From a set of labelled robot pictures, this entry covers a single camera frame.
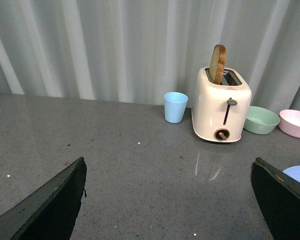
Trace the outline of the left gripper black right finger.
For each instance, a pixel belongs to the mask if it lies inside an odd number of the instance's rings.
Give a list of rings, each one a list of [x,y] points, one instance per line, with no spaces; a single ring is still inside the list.
[[[263,218],[275,240],[300,240],[300,182],[260,157],[250,181]]]

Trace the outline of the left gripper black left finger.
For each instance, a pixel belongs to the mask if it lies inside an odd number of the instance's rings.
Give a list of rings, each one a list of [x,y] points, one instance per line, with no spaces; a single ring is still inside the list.
[[[83,157],[0,215],[0,240],[68,240],[85,190]]]

